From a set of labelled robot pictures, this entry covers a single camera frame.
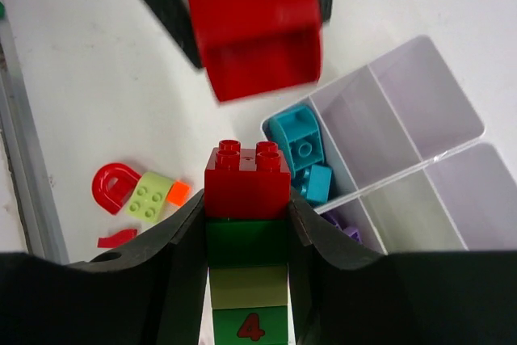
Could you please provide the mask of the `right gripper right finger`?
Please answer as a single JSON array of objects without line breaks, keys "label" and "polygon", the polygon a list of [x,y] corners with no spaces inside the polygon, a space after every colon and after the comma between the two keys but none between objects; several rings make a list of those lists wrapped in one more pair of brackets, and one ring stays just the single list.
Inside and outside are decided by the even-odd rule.
[{"label": "right gripper right finger", "polygon": [[288,274],[299,344],[513,344],[513,251],[382,255],[293,191]]}]

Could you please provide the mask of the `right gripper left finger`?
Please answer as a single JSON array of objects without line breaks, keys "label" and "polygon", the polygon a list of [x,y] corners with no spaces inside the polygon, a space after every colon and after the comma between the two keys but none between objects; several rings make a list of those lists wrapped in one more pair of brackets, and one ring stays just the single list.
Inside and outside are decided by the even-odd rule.
[{"label": "right gripper left finger", "polygon": [[1,257],[4,344],[196,344],[207,254],[204,196],[89,262]]}]

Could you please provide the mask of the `teal square lego brick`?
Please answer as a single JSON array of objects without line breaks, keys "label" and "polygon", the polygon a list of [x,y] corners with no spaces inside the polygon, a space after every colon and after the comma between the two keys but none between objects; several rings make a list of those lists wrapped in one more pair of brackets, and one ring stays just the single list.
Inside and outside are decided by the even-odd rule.
[{"label": "teal square lego brick", "polygon": [[313,164],[302,171],[299,193],[311,204],[320,205],[328,200],[332,170],[328,166]]}]

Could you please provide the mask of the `red arch duplo brick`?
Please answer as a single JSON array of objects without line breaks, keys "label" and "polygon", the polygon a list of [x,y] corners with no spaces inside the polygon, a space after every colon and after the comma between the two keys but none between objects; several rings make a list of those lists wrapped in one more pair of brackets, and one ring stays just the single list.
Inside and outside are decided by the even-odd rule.
[{"label": "red arch duplo brick", "polygon": [[318,0],[188,0],[202,66],[220,102],[315,82]]}]

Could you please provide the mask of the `green and red duplo stack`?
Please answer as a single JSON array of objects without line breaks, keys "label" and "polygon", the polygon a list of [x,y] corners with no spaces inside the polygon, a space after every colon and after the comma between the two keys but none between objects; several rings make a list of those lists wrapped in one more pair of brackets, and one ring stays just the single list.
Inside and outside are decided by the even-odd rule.
[{"label": "green and red duplo stack", "polygon": [[290,190],[276,143],[222,140],[212,151],[204,215],[216,344],[288,343]]}]

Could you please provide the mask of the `purple lego brick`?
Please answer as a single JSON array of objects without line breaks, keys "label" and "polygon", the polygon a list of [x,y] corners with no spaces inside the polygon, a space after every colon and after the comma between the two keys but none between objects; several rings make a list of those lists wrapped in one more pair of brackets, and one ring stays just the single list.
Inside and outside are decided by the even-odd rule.
[{"label": "purple lego brick", "polygon": [[322,217],[331,223],[335,228],[344,232],[349,238],[352,238],[359,244],[362,243],[359,230],[355,226],[350,225],[347,221],[345,221],[338,210],[331,209],[328,212],[324,212]]}]

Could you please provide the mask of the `teal curved lego brick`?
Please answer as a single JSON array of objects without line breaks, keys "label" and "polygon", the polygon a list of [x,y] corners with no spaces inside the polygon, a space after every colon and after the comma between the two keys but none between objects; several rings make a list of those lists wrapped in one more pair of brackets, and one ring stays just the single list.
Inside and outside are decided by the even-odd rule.
[{"label": "teal curved lego brick", "polygon": [[306,104],[272,116],[267,120],[267,133],[283,151],[292,179],[303,169],[325,161],[320,126]]}]

